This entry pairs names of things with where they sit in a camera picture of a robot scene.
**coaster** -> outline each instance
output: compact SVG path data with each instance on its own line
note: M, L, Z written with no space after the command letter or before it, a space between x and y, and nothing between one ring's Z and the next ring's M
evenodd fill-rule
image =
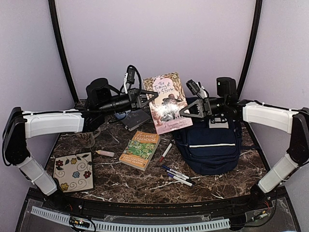
M63 192L93 189L91 152L56 158L54 178Z

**marker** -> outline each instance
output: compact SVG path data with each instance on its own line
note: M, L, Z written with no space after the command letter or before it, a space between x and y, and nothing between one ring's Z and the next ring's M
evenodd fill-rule
M180 176L180 175L178 175L178 174L176 174L176 173L173 173L173 172L171 172L170 170L166 170L166 171L167 171L168 173L170 173L170 174L172 174L172 175L174 175L174 176L176 176L176 177L182 179L182 180L185 180L185 181L187 181L187 182L189 182L189 183L195 185L195 182L192 181L191 179L184 179L182 176Z
M184 184L186 184L186 185L188 185L188 186L190 186L190 187L192 187L192 186L194 185L194 184L192 184L192 183L190 183L190 182L188 182L188 181L185 181L185 180L183 180L183 179L180 179L179 177L177 177L177 176L175 176L175 175L173 175L173 174L171 174L171 173L168 173L168 176L171 177L171 178L173 178L173 179L175 179L175 180L178 180L179 182L184 183Z
M164 159L164 157L166 156L166 154L169 152L170 148L172 147L172 143L169 144L169 146L166 148L165 152L163 153L163 155L161 156L161 158L159 159L159 162L162 162L162 160Z
M186 175L184 175L184 174L182 174L182 173L180 173L180 172L178 172L178 171L176 171L176 170L174 170L174 169L171 169L171 168L169 168L169 167L167 167L167 166L165 166L165 165L162 165L162 168L164 168L164 169L166 169L166 170L170 170L171 172L173 172L173 173L175 173L175 174L178 174L178 175L182 176L185 180L186 180L186 179L190 179L190 177L188 177L188 176L186 176Z

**white wall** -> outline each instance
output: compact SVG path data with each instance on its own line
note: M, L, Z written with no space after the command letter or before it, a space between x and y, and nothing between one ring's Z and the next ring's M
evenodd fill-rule
M309 107L309 1L264 1L242 98ZM289 147L290 136L260 125L253 125L253 130L273 166ZM309 228L308 179L306 166L286 183L302 231Z
M178 71L183 85L240 76L254 0L57 1L63 41L79 98L107 77L117 88L126 67L142 78Z
M2 0L0 25L0 131L15 106L32 111L72 107L56 48L48 1ZM42 136L28 142L42 165L55 138ZM0 230L15 231L29 183L17 168L5 167L0 161L0 186Z

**brown marble surface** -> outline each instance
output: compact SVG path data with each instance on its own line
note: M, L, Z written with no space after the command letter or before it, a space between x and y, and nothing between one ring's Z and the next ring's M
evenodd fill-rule
M161 142L148 168L141 171L119 162L118 159L137 130L155 133L153 122L149 121L131 132L125 130L121 122L104 123L100 130L92 148L84 148L73 133L62 134L55 145L46 165L50 175L58 157L84 152L91 152L93 155L95 188L71 193L70 196L118 203L196 203L247 195L250 187L266 174L262 160L255 150L243 150L237 167L222 175L201 176L194 173L183 161L176 145L173 145L163 162L159 163L159 158L172 139L170 133L161 135ZM243 145L253 145L244 126ZM115 152L115 157L99 155L95 152L99 149ZM169 179L162 164L190 176L196 185L192 188Z

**curved black rod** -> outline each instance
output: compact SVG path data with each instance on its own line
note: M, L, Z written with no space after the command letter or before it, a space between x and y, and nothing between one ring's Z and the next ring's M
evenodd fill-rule
M64 74L66 76L71 95L72 95L73 100L76 104L79 99L78 99L77 92L76 92L76 89L75 89L75 85L73 83L72 75L71 75L71 72L70 72L70 69L69 69L66 53L64 51L64 46L63 46L63 42L62 42L62 38L61 38L60 27L59 27L59 22L58 22L58 17L57 17L55 0L48 0L48 3L49 3L50 16L52 18L52 24L53 24L53 28L54 28L55 39L56 39L56 43L57 43L58 52L59 52L59 55L60 55L63 71L64 71Z
M240 79L239 79L238 86L237 86L238 98L240 98L243 86L245 85L246 77L247 77L250 62L251 62L254 44L255 44L256 35L257 35L257 29L259 27L259 22L260 22L262 2L263 0L256 0L256 3L255 3L255 11L254 11L254 16L253 16L253 23L252 23L252 28L251 28L251 34L250 34L247 54L246 54L246 58L245 58L245 61L242 67Z

